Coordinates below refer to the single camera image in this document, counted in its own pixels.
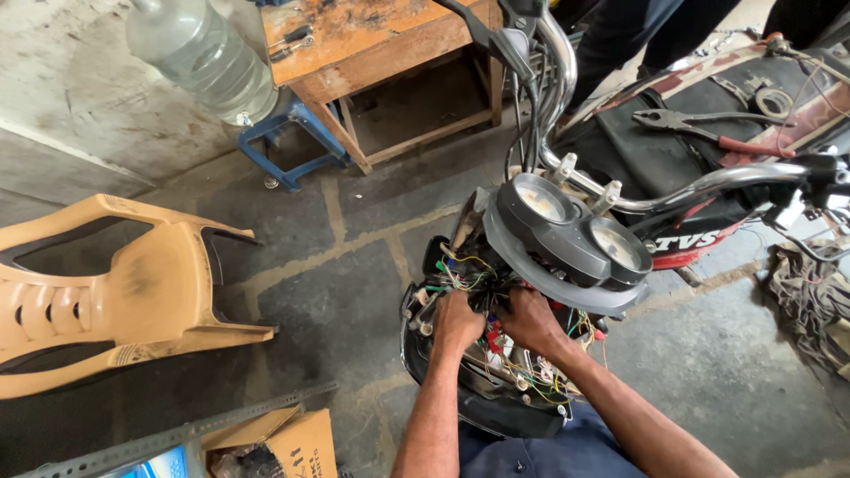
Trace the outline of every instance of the wall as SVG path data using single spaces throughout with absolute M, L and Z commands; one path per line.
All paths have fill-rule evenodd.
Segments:
M 263 51 L 253 3 L 212 3 Z M 235 148 L 236 127 L 130 55 L 131 8 L 0 0 L 0 226 L 98 191 L 138 194 Z

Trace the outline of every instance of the wooden table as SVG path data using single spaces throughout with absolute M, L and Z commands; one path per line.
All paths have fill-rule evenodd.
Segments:
M 491 29 L 502 26 L 496 0 L 459 0 Z M 266 44 L 302 25 L 315 44 L 271 63 L 278 87 L 288 86 L 322 121 L 364 174 L 376 162 L 490 120 L 502 119 L 502 65 L 489 59 L 484 83 L 490 109 L 366 156 L 358 147 L 347 95 L 472 42 L 461 17 L 432 0 L 291 0 L 260 9 Z M 273 53 L 283 45 L 269 49 Z M 340 101 L 346 128 L 327 108 Z

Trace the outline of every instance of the plastic chair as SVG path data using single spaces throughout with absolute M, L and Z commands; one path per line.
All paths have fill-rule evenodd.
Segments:
M 118 250 L 105 274 L 51 276 L 12 260 L 21 251 L 89 236 L 124 219 L 154 227 Z M 250 230 L 103 194 L 0 229 L 0 367 L 15 367 L 55 347 L 114 344 L 52 370 L 4 370 L 0 398 L 165 356 L 271 339 L 277 326 L 227 322 L 213 306 L 213 284 L 222 277 L 211 234 L 257 243 Z
M 319 118 L 292 91 L 287 90 L 280 96 L 279 106 L 282 103 L 283 107 L 275 108 L 268 117 L 239 133 L 239 149 L 269 174 L 269 177 L 265 180 L 267 188 L 272 189 L 277 187 L 278 184 L 283 184 L 289 192 L 296 192 L 301 190 L 301 186 L 295 180 L 299 176 L 327 164 L 345 168 L 346 163 L 351 162 L 351 157 L 336 138 L 331 135 L 331 132 L 325 128 L 325 125 L 319 121 Z M 328 104 L 328 106 L 333 114 L 339 118 L 333 103 Z M 280 134 L 283 127 L 290 121 L 306 129 L 328 150 L 328 153 L 284 172 L 266 156 L 252 148 L 250 142 L 259 138 L 273 142 L 275 136 Z

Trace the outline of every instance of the chrome handlebar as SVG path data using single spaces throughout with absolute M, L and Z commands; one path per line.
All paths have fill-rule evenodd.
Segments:
M 537 32 L 543 44 L 552 52 L 552 67 L 555 81 L 550 85 L 557 88 L 555 101 L 542 113 L 541 142 L 537 154 L 541 162 L 550 170 L 557 171 L 561 160 L 549 148 L 547 137 L 572 100 L 575 92 L 576 69 L 575 51 L 564 30 L 547 10 L 537 21 Z M 779 162 L 759 162 L 743 166 L 720 169 L 685 185 L 672 193 L 643 201 L 633 201 L 620 197 L 613 202 L 612 208 L 622 213 L 658 213 L 694 202 L 702 196 L 721 190 L 740 188 L 759 183 L 796 183 L 808 176 L 809 169 L 796 164 Z M 578 190 L 584 191 L 593 199 L 603 195 L 605 187 L 580 171 L 567 176 L 567 182 Z

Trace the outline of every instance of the red-handled pliers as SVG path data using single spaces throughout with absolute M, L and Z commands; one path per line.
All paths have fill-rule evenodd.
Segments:
M 678 131 L 679 133 L 695 134 L 697 136 L 701 136 L 705 139 L 708 139 L 709 141 L 716 141 L 721 148 L 728 151 L 737 151 L 742 153 L 753 153 L 758 155 L 779 157 L 794 157 L 794 155 L 796 154 L 794 151 L 785 148 L 753 145 L 752 143 L 738 141 L 736 139 L 729 138 L 728 136 L 718 136 L 717 134 L 709 133 L 704 129 L 695 128 L 688 124 L 688 122 L 738 119 L 752 120 L 768 124 L 782 124 L 785 122 L 785 120 L 783 119 L 737 112 L 712 113 L 707 115 L 688 115 L 685 113 L 680 113 L 679 111 L 658 109 L 635 111 L 635 113 L 632 115 L 633 121 L 638 122 L 647 128 L 659 130 L 670 129 L 672 131 Z M 788 122 L 785 126 L 796 126 L 796 123 Z

